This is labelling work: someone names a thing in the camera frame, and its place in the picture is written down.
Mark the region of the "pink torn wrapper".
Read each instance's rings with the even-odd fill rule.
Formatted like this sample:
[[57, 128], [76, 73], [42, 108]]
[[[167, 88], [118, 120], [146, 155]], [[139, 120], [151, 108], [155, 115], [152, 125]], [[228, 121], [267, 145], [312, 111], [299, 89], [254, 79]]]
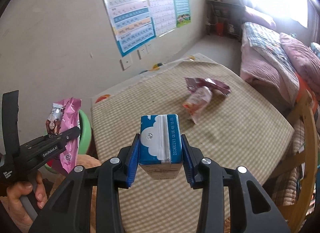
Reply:
[[66, 176], [75, 168], [79, 140], [80, 140], [80, 119], [79, 110], [81, 100], [78, 98], [67, 98], [53, 103], [52, 110], [46, 120], [47, 133], [50, 137], [61, 135], [66, 143], [52, 160], [52, 168], [58, 173]]

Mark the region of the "white blue milk carton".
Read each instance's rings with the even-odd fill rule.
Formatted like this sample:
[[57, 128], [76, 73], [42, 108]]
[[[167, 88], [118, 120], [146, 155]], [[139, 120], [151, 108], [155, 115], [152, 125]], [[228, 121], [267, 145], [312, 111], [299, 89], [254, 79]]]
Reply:
[[154, 180], [175, 179], [183, 164], [178, 115], [143, 115], [139, 165]]

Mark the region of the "pocky snack packet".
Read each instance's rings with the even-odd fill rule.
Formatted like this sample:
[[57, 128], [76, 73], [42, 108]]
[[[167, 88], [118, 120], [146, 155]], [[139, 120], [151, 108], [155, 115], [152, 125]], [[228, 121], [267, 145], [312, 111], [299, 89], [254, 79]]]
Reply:
[[201, 112], [208, 106], [212, 99], [213, 93], [208, 87], [196, 89], [182, 104], [194, 124], [199, 122]]

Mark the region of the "maroon pocky foil wrapper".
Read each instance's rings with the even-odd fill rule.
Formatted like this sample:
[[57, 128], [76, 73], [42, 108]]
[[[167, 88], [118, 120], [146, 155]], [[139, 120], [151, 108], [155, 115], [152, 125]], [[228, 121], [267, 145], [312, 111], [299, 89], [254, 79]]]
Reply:
[[211, 78], [185, 77], [187, 89], [191, 94], [195, 93], [201, 87], [207, 87], [210, 91], [219, 90], [223, 95], [227, 96], [231, 93], [231, 89], [225, 83]]

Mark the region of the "green rimmed red bin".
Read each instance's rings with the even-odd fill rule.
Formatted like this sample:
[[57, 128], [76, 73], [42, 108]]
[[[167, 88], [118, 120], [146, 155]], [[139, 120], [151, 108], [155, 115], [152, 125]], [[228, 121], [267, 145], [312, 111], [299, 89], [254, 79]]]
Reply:
[[78, 110], [78, 117], [63, 118], [64, 126], [62, 130], [67, 130], [75, 126], [75, 121], [78, 122], [77, 126], [80, 128], [80, 135], [66, 145], [66, 150], [53, 160], [48, 161], [44, 167], [47, 171], [53, 174], [67, 174], [76, 166], [76, 161], [79, 154], [86, 154], [92, 139], [91, 123], [87, 115], [81, 109]]

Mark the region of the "checkered yellow mat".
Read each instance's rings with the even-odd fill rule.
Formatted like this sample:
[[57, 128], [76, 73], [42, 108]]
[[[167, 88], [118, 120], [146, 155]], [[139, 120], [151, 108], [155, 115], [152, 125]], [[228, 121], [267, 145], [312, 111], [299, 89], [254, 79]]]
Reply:
[[[212, 78], [227, 84], [228, 96], [215, 95], [193, 123], [183, 103], [189, 97], [185, 79]], [[143, 115], [177, 114], [180, 131], [191, 146], [219, 165], [245, 166], [260, 183], [275, 169], [287, 149], [293, 128], [272, 104], [237, 74], [217, 63], [184, 61], [154, 71], [92, 107], [95, 144], [100, 161], [132, 144]], [[171, 180], [153, 180], [138, 169], [131, 188], [119, 191], [126, 232], [195, 232], [201, 190], [193, 190], [184, 172]]]

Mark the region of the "orange book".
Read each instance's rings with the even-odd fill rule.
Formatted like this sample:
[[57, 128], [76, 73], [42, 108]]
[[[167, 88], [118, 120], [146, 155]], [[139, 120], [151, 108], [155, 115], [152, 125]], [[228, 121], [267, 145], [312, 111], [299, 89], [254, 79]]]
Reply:
[[307, 91], [310, 95], [311, 95], [311, 108], [312, 108], [312, 112], [313, 114], [316, 113], [317, 111], [317, 107], [318, 107], [318, 101], [316, 98], [315, 93], [311, 90], [311, 88], [309, 87], [309, 85], [303, 80], [303, 78], [298, 74], [298, 72], [295, 72], [298, 81], [299, 81], [299, 90], [298, 90], [298, 94], [296, 97], [296, 102], [298, 103], [301, 98], [303, 97], [304, 93]]

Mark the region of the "bed with plaid sheet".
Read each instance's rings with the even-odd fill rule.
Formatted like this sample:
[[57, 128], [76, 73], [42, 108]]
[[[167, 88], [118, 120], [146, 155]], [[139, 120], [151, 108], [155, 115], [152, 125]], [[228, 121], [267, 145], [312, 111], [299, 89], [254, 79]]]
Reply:
[[280, 33], [245, 22], [241, 52], [240, 77], [243, 80], [274, 87], [288, 104], [296, 102], [299, 90], [297, 71], [281, 46]]

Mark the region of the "pink quilt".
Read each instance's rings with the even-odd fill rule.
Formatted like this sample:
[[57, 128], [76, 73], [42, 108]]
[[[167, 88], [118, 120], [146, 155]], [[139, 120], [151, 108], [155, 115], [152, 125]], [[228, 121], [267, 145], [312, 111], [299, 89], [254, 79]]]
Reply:
[[286, 33], [280, 33], [280, 43], [299, 76], [319, 101], [319, 58], [309, 47]]

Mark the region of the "red bucket on floor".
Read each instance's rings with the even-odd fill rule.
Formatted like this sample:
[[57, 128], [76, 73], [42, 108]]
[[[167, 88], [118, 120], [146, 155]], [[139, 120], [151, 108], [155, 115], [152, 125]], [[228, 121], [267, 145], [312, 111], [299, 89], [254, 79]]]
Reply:
[[217, 23], [216, 24], [216, 33], [219, 36], [223, 36], [223, 32], [224, 32], [224, 24], [223, 23]]

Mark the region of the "dark corner shelf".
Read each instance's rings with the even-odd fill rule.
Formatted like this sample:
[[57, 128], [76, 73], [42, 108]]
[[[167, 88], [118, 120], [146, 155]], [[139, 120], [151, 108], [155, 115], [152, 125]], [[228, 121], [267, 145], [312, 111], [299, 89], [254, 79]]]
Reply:
[[242, 39], [242, 24], [244, 21], [245, 7], [242, 5], [220, 2], [215, 0], [206, 0], [207, 20], [205, 23], [206, 34], [216, 33], [216, 24], [224, 24], [222, 37]]

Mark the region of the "purple pillow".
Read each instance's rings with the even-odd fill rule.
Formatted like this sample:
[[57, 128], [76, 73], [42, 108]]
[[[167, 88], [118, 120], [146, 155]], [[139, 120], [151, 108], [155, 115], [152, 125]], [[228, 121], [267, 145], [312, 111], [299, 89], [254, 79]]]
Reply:
[[245, 6], [244, 21], [259, 24], [273, 31], [276, 31], [277, 28], [271, 16], [247, 6]]

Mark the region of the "wall socket plate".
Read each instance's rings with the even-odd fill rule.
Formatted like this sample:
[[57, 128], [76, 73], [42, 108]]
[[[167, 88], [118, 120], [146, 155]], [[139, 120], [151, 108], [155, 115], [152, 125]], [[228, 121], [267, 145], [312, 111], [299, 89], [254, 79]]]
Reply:
[[126, 55], [120, 60], [121, 68], [123, 71], [131, 67], [132, 65], [132, 57], [131, 55]]

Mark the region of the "pinyin wall poster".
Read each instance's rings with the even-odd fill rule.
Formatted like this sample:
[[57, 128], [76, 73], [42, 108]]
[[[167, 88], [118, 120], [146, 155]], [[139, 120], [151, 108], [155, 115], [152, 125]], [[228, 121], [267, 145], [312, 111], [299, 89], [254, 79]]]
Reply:
[[123, 57], [156, 37], [149, 0], [104, 0], [104, 3]]

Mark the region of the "white chart wall poster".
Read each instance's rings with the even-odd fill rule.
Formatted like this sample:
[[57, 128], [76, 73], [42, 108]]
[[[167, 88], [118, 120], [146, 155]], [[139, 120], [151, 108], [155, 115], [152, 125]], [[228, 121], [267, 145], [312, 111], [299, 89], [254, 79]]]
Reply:
[[149, 0], [157, 37], [176, 28], [174, 0]]

